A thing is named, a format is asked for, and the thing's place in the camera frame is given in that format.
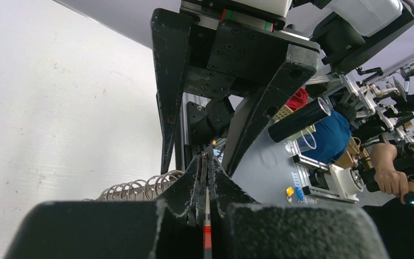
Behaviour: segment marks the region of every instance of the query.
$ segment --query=red fabric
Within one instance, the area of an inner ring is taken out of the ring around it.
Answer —
[[[305,89],[300,88],[286,103],[286,106],[292,111],[305,106],[308,103],[308,93]]]

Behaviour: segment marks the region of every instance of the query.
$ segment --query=hand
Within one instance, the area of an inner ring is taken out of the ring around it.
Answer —
[[[374,179],[382,192],[394,194],[397,198],[401,198],[402,204],[405,204],[404,195],[409,192],[409,183],[405,173],[393,168],[376,169]]]

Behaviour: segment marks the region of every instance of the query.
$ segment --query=blue shirt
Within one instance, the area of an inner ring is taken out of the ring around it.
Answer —
[[[328,116],[315,124],[313,137],[316,141],[316,149],[308,150],[302,155],[320,161],[331,163],[339,159],[347,149],[351,137],[348,120],[336,111],[331,111]]]

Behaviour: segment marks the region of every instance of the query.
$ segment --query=metal spring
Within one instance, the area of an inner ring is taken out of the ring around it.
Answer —
[[[135,180],[105,189],[96,201],[151,201],[158,197],[182,175],[183,171],[173,170],[167,174],[152,176],[147,181]]]

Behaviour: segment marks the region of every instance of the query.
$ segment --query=gray table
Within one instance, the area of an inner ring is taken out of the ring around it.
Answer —
[[[308,186],[309,174],[292,160],[292,156],[299,154],[295,141],[275,143],[267,127],[247,150],[232,179],[260,203],[288,205],[286,189]],[[316,204],[310,196],[304,197],[304,203],[298,203],[296,193],[292,198],[295,205]]]

